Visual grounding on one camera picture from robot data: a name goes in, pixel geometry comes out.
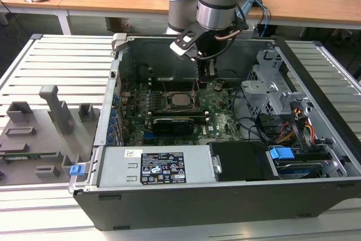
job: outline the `slotted aluminum surface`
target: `slotted aluminum surface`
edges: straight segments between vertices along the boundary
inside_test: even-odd
[[[1,131],[13,101],[27,101],[32,109],[48,108],[38,95],[42,85],[57,85],[59,99],[69,108],[92,103],[101,109],[113,60],[111,41],[107,36],[54,35],[30,40],[0,89]]]
[[[44,102],[37,99],[37,92],[42,84],[59,85],[59,96],[66,98],[69,107],[76,107],[77,103],[87,99],[101,108],[112,60],[109,57],[110,44],[111,37],[97,36],[44,35],[41,40],[30,41],[0,80],[1,127],[7,121],[6,109],[11,99],[27,98],[32,101],[32,108],[47,108]],[[108,47],[99,49],[98,45]],[[98,52],[97,56],[92,54],[93,50]],[[91,71],[92,75],[81,75],[82,71]],[[333,84],[337,85],[332,87],[341,88],[339,90],[347,86],[346,80],[333,81]],[[155,204],[165,208],[155,215],[165,214],[170,219],[177,219],[177,214],[167,214],[166,206],[161,203]],[[66,183],[48,188],[9,187],[6,191],[0,192],[0,240],[356,241],[361,240],[360,210],[361,200],[352,199],[338,204],[317,218],[100,232],[94,228],[93,223],[68,193]]]
[[[305,66],[336,110],[361,139],[361,86],[323,47],[313,42],[288,41],[287,44]],[[292,73],[288,75],[298,91],[302,87]]]

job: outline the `barcode sticker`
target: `barcode sticker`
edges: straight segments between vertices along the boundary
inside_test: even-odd
[[[143,150],[139,150],[139,149],[127,149],[125,150],[125,158],[136,158],[136,157],[141,157],[143,153]]]

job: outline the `power supply label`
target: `power supply label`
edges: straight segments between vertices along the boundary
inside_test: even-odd
[[[183,153],[142,154],[140,182],[143,185],[186,183]]]

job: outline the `table leg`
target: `table leg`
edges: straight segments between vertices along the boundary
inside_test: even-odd
[[[9,22],[6,19],[5,14],[6,14],[6,12],[0,12],[0,24],[1,25],[8,25],[9,24]]]
[[[63,31],[63,35],[71,35],[72,34],[72,30],[71,30],[72,23],[70,21],[68,12],[64,11],[64,10],[59,10],[56,15],[59,19],[59,23],[61,26],[61,30]]]

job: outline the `blue tab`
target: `blue tab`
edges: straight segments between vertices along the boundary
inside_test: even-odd
[[[71,176],[84,176],[85,175],[85,165],[73,165],[70,168]]]
[[[294,159],[294,154],[289,147],[274,147],[270,150],[272,159]]]

